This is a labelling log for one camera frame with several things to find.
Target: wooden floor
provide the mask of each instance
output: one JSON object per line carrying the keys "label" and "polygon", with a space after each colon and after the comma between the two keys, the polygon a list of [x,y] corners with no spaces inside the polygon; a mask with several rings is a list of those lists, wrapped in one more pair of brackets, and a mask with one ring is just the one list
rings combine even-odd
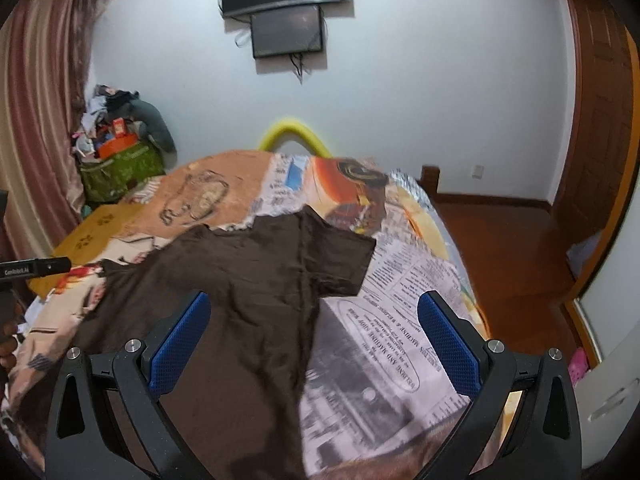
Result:
{"label": "wooden floor", "polygon": [[512,351],[556,347],[571,358],[577,337],[561,306],[574,280],[567,245],[540,208],[438,204],[462,254],[492,337]]}

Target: green bag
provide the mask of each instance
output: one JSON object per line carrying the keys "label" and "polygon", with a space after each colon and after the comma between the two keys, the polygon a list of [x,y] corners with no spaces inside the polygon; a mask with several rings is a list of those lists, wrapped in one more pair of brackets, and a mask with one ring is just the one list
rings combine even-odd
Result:
{"label": "green bag", "polygon": [[88,202],[117,202],[150,176],[164,174],[162,156],[149,142],[111,155],[96,164],[82,163],[80,175]]}

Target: t-shirt sleeve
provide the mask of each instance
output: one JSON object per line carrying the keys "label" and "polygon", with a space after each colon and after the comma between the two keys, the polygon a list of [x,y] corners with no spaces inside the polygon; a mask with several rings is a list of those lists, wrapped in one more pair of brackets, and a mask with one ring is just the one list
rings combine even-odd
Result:
{"label": "t-shirt sleeve", "polygon": [[355,296],[376,248],[374,238],[338,229],[310,207],[307,216],[307,269],[316,279],[320,296]]}

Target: wall outlet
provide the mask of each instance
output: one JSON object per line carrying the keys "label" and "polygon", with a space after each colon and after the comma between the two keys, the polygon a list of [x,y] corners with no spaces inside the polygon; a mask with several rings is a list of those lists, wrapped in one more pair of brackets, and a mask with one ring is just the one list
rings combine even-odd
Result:
{"label": "wall outlet", "polygon": [[471,178],[482,179],[484,175],[484,166],[476,165],[471,169]]}

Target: bed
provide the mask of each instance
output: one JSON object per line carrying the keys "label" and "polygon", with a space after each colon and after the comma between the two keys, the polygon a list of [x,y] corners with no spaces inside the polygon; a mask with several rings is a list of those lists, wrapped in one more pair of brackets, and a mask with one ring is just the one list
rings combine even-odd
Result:
{"label": "bed", "polygon": [[[40,445],[17,416],[20,404],[42,386],[76,327],[98,308],[101,260],[137,263],[194,225],[247,228],[256,216],[305,204],[329,224],[378,240],[360,294],[321,301],[300,402],[306,473],[315,479],[413,478],[468,404],[420,330],[417,297],[435,288],[490,336],[460,254],[427,195],[401,171],[385,174],[366,160],[254,151],[201,158],[151,179],[117,205],[98,208],[56,248],[54,255],[71,257],[72,271],[61,280],[32,280],[40,298],[27,313],[2,403],[3,427],[25,459],[44,468]],[[385,363],[385,344],[400,365]],[[349,369],[348,380],[335,373],[340,367]],[[501,433],[497,428],[477,467],[491,462]],[[197,442],[188,444],[198,455]],[[134,458],[145,462],[143,454]]]}

